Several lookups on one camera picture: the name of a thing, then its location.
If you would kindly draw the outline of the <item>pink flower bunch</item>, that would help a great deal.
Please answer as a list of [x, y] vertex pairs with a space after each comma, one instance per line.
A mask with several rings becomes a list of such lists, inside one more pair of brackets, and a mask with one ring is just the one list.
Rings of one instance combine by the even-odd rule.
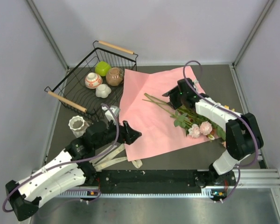
[[218, 137], [221, 139], [223, 147], [226, 147], [225, 131], [215, 122], [197, 114], [193, 109], [187, 109], [185, 106], [172, 109], [169, 103], [159, 98], [147, 93], [145, 93], [144, 96], [146, 97], [145, 101], [153, 103], [166, 111], [170, 117], [174, 119], [174, 126], [182, 128], [186, 136], [193, 139], [204, 137], [211, 141]]

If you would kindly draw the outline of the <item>pink wrapping paper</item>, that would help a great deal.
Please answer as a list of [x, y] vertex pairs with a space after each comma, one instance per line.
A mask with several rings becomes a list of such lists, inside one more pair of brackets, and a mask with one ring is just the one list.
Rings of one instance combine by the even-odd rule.
[[153, 74], [125, 70], [119, 120], [127, 121], [131, 128], [142, 134], [133, 144], [125, 146], [129, 161], [154, 157], [209, 141], [205, 136], [187, 136], [181, 127], [174, 126], [174, 119], [170, 115], [174, 110], [168, 108], [165, 111], [148, 102], [145, 96], [149, 94], [168, 102], [168, 98], [162, 95], [173, 89], [177, 81], [183, 78], [182, 70], [180, 67]]

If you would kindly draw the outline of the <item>beige ribbon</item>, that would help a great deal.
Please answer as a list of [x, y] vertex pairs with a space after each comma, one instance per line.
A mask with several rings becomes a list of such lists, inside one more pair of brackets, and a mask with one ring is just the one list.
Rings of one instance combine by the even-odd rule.
[[110, 166], [127, 161], [127, 156], [118, 157], [125, 150], [124, 144], [113, 147], [109, 146], [98, 154], [98, 158], [91, 160], [90, 163], [97, 172], [100, 172]]

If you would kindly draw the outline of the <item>yellow flower bunch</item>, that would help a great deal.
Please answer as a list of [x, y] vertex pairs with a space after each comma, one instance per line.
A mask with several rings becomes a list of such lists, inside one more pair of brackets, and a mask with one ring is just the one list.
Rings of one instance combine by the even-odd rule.
[[235, 109], [234, 109], [234, 108], [233, 108], [233, 109], [230, 109], [229, 106], [227, 106], [227, 105], [225, 105], [224, 108], [227, 109], [227, 110], [229, 110], [229, 111], [235, 112]]

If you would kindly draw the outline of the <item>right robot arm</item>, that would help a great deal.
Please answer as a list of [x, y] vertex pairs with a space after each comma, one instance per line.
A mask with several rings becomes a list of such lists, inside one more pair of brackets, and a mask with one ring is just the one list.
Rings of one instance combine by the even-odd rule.
[[199, 93], [190, 79], [181, 79], [177, 86], [165, 92], [168, 106], [175, 110], [175, 126], [183, 128], [192, 138], [210, 138], [216, 131], [225, 142], [225, 151], [209, 166], [196, 182], [205, 187], [221, 184], [243, 159], [257, 152], [264, 142], [256, 118], [251, 113], [234, 112], [215, 102], [205, 93]]

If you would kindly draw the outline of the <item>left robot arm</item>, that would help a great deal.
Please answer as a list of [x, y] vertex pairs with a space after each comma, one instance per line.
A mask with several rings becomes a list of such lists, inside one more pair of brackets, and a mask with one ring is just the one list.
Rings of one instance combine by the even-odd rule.
[[123, 125], [96, 121], [41, 169], [20, 181], [10, 180], [5, 185], [4, 203], [10, 203], [10, 211], [24, 221], [55, 196], [76, 186], [92, 185], [97, 177], [90, 161], [97, 157], [97, 149], [116, 143], [131, 145], [141, 135], [127, 121]]

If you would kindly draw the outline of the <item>white ribbed ceramic vase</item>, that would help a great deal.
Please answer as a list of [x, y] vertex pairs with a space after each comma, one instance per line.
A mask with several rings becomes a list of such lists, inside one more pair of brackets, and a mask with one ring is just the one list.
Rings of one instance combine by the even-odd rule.
[[68, 126], [75, 137], [79, 138], [86, 132], [86, 129], [89, 127], [89, 123], [81, 116], [73, 116], [69, 120]]

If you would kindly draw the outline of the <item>white flower-shaped cup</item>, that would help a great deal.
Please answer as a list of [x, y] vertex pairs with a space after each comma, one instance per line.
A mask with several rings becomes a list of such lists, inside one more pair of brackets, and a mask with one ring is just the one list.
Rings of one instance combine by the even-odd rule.
[[111, 94], [111, 88], [106, 84], [101, 84], [96, 88], [95, 95], [98, 98], [107, 98]]

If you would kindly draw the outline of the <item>brown ceramic cup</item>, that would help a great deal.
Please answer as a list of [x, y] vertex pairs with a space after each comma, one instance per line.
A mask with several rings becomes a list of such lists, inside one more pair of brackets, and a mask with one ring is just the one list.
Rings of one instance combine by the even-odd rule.
[[118, 86], [124, 82], [124, 71], [118, 67], [112, 67], [106, 74], [106, 81], [110, 86]]

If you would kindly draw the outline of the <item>white red-patterned bowl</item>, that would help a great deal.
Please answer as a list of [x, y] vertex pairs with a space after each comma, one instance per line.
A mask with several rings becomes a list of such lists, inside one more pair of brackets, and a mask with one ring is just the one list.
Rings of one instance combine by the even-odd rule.
[[84, 80], [84, 84], [88, 89], [96, 89], [102, 83], [102, 77], [94, 72], [88, 73]]

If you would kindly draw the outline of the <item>green plastic cup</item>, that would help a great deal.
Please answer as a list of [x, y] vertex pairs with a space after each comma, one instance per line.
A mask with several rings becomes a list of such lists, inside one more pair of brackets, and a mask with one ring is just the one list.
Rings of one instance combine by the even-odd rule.
[[95, 73], [100, 75], [101, 77], [105, 77], [111, 68], [112, 67], [107, 62], [100, 61], [95, 66]]

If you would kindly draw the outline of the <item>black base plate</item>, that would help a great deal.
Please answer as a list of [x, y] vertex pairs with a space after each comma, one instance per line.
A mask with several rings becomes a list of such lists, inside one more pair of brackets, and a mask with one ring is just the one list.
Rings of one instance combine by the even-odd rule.
[[103, 170], [99, 187], [105, 194], [200, 193], [205, 187], [226, 190], [236, 183], [231, 171], [218, 176], [198, 170]]

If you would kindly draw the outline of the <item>left frame post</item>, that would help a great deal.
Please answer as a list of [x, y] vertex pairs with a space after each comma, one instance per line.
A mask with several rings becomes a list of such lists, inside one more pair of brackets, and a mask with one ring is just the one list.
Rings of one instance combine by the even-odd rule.
[[33, 0], [24, 0], [25, 3], [27, 4], [29, 10], [31, 11], [32, 15], [34, 16], [34, 18], [36, 19], [42, 33], [44, 34], [45, 38], [47, 39], [47, 41], [49, 42], [53, 52], [55, 53], [57, 59], [59, 60], [59, 62], [61, 63], [61, 65], [68, 70], [69, 66], [66, 63], [66, 60], [64, 59], [56, 41], [54, 40], [48, 26], [46, 25], [43, 17], [41, 16], [36, 4], [34, 3]]

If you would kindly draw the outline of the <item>frame post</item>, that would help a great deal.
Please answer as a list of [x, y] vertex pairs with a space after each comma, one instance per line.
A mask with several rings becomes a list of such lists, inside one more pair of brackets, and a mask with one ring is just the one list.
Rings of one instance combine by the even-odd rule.
[[260, 29], [261, 25], [263, 24], [266, 17], [269, 15], [270, 11], [272, 10], [275, 0], [267, 0], [266, 4], [261, 11], [259, 17], [257, 18], [256, 22], [254, 23], [251, 31], [249, 32], [244, 44], [242, 45], [239, 53], [237, 54], [234, 62], [232, 63], [233, 68], [235, 69], [239, 63], [241, 62], [245, 52], [247, 51], [249, 45], [251, 44], [252, 40], [254, 39], [255, 35], [257, 34], [258, 30]]
[[25, 3], [27, 4], [29, 10], [31, 11], [32, 15], [34, 16], [34, 18], [36, 19], [42, 33], [44, 34], [45, 38], [47, 39], [47, 41], [49, 42], [53, 52], [55, 53], [57, 59], [59, 60], [59, 62], [61, 63], [61, 65], [68, 70], [69, 66], [66, 63], [66, 60], [64, 59], [56, 41], [54, 40], [48, 26], [46, 25], [43, 17], [41, 16], [36, 4], [34, 3], [33, 0], [24, 0]]

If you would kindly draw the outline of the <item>aluminium front rail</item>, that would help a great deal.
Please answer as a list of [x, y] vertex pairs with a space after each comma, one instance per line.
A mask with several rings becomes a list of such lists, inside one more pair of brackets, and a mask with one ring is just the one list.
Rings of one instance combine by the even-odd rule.
[[[67, 191], [77, 189], [101, 190], [99, 187], [99, 180], [97, 178], [97, 175], [100, 172], [96, 173], [96, 178], [93, 183], [85, 183], [83, 185], [73, 187]], [[227, 189], [234, 186], [237, 186], [238, 188], [270, 188], [280, 186], [279, 174], [273, 169], [242, 169], [240, 171], [233, 170], [232, 172], [235, 175], [236, 183], [233, 186], [227, 187]], [[202, 189], [219, 189], [219, 187], [205, 187]]]

